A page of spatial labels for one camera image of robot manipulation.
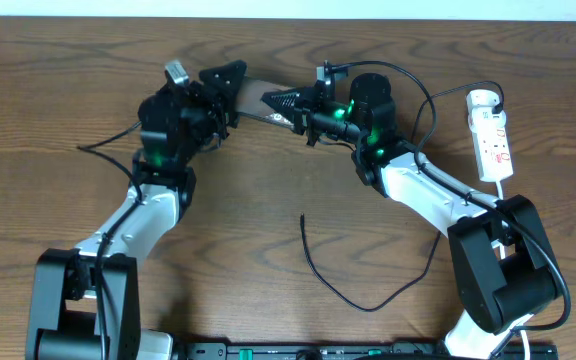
white background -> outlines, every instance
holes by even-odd
[[[0,0],[0,15],[576,21],[576,0]]]

power strip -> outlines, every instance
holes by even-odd
[[[490,90],[473,90],[466,96],[468,126],[475,144],[479,179],[499,182],[513,174],[506,136],[506,112],[493,112],[499,96]]]

wooden tabletop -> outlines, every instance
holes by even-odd
[[[500,82],[515,168],[505,192],[536,204],[572,292],[568,323],[530,337],[576,359],[576,24],[103,18],[0,18],[0,358],[23,352],[38,256],[88,237],[125,196],[124,175],[75,146],[134,123],[174,58],[192,77],[243,59],[249,75],[295,86],[311,85],[324,59],[387,60],[433,93]],[[368,70],[389,76],[409,131],[418,88]],[[437,100],[426,152],[493,192],[478,180],[465,95]],[[376,313],[351,309],[314,278],[302,212],[321,272],[364,306],[421,272],[434,229],[364,187],[347,149],[305,143],[242,119],[223,149],[192,161],[193,204],[139,274],[143,327],[232,342],[390,342],[455,325],[462,307],[445,238],[428,277]],[[107,150],[128,163],[138,146],[132,135]],[[531,323],[561,309],[557,301]]]

